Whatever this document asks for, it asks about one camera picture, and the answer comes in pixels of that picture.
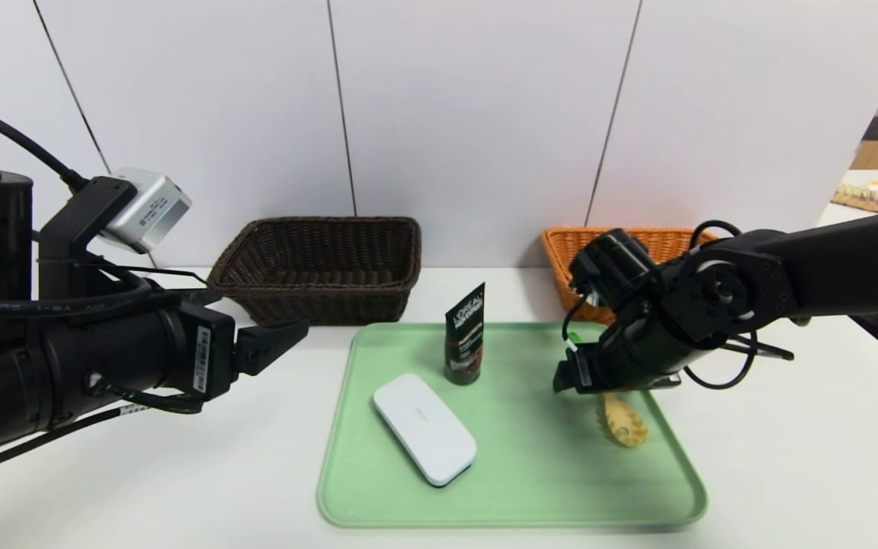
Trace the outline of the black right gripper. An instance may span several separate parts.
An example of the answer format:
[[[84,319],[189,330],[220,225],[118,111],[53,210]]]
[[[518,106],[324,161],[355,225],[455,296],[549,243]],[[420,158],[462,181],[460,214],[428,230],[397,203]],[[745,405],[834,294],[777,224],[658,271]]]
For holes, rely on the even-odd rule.
[[[570,330],[574,315],[575,310],[569,310],[564,319],[566,356],[552,378],[554,393],[647,390],[718,348],[717,333],[693,339],[659,315],[635,320],[627,328],[615,323],[598,341],[575,343]]]

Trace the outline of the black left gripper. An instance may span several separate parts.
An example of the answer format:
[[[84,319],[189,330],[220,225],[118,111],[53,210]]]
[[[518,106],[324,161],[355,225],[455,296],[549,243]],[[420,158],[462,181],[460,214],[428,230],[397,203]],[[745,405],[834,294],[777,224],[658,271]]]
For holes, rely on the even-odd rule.
[[[235,373],[261,374],[308,331],[307,319],[240,328],[233,351],[231,317],[184,301],[53,317],[31,327],[25,418],[56,429],[115,402],[198,414]]]

